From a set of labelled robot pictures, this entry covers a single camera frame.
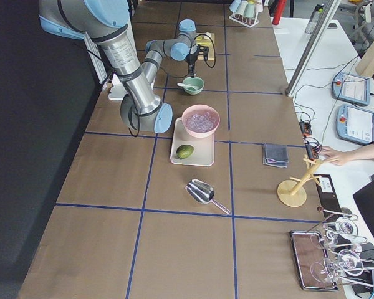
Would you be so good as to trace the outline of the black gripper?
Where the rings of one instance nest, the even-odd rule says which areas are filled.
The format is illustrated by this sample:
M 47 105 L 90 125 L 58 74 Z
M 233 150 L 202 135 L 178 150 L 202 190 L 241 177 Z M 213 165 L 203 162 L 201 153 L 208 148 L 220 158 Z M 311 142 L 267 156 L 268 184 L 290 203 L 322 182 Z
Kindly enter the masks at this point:
M 196 51 L 192 54 L 188 54 L 185 58 L 186 63 L 188 64 L 188 76 L 189 77 L 195 77 L 196 72 L 195 72 L 195 63 L 198 59 L 199 52 Z

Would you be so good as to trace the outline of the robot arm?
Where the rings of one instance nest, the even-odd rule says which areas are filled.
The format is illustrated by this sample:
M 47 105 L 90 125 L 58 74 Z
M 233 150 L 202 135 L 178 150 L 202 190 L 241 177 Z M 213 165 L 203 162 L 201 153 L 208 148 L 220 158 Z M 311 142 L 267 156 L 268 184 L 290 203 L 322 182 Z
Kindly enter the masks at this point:
M 178 34 L 174 39 L 151 40 L 146 44 L 146 57 L 142 63 L 144 74 L 150 85 L 155 80 L 165 57 L 188 64 L 187 77 L 195 77 L 195 63 L 200 52 L 196 43 L 196 24 L 184 19 L 178 24 Z
M 127 36 L 127 1 L 39 1 L 39 18 L 48 33 L 71 39 L 89 35 L 103 49 L 127 92 L 120 107 L 124 124 L 130 129 L 154 133 L 169 129 L 172 107 L 163 103 L 151 85 L 163 58 L 187 62 L 197 54 L 193 20 L 180 22 L 176 38 L 147 43 L 146 58 L 139 62 Z

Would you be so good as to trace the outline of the person's bare hand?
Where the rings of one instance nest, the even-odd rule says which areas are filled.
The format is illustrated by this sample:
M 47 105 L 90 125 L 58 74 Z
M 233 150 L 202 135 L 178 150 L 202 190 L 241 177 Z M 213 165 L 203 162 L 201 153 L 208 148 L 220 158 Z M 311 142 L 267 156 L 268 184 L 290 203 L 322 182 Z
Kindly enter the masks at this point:
M 331 163 L 337 166 L 342 166 L 350 161 L 350 156 L 347 152 L 338 151 L 329 146 L 323 146 L 320 155 L 324 157 L 324 163 Z

